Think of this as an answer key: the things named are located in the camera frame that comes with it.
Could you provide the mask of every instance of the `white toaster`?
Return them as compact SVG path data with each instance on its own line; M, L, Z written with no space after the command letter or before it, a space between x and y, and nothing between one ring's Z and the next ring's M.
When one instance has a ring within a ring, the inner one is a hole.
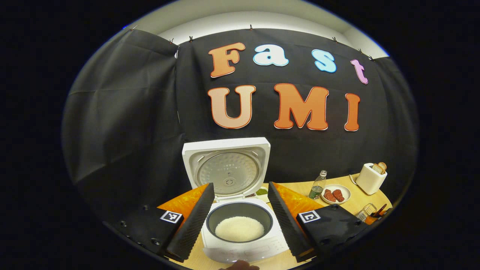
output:
M372 195L380 189L383 184L387 172L379 174L372 169L373 163L365 163L357 178L357 185L365 191L368 195Z

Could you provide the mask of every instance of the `glass bottle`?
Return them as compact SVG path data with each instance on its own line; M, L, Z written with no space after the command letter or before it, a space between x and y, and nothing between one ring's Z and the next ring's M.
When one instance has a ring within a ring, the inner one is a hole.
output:
M312 189L308 194L308 198L310 199L318 199L322 195L322 191L325 188L325 183L327 182L327 171L321 171L320 175L315 179L313 182Z

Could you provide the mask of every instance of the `rice cooker inner lid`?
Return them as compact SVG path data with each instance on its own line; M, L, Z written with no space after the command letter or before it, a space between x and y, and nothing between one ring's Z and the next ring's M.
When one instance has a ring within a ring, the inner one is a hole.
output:
M257 184L261 165L251 151L241 149L216 151L198 164L198 186L213 183L218 197L243 194Z

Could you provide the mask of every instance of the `pink letter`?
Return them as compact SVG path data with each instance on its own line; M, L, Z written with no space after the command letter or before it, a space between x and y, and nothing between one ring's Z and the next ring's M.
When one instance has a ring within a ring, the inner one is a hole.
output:
M360 65L357 59L353 59L352 61L350 61L350 63L352 63L352 65L355 66L355 71L357 72L357 76L360 79L361 83L366 85L368 83L368 79L365 78L365 76L363 76L363 71L364 71L363 66Z

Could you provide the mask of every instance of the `white plate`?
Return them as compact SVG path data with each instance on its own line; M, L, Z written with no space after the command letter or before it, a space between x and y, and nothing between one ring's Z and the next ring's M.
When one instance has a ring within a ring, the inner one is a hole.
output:
M325 194L325 190L326 189L330 189L330 191L333 193L336 189L339 189L341 192L342 192L342 196L344 198L343 202L339 202L337 200L335 200L335 202L331 202L327 199L325 199L324 197L324 194ZM342 204L342 203L345 203L346 201L348 201L350 199L350 196L352 194L350 193L350 190L342 185L339 185L339 184L328 184L325 186L324 190L322 191L322 195L320 197L322 197L322 199L329 203L329 204Z

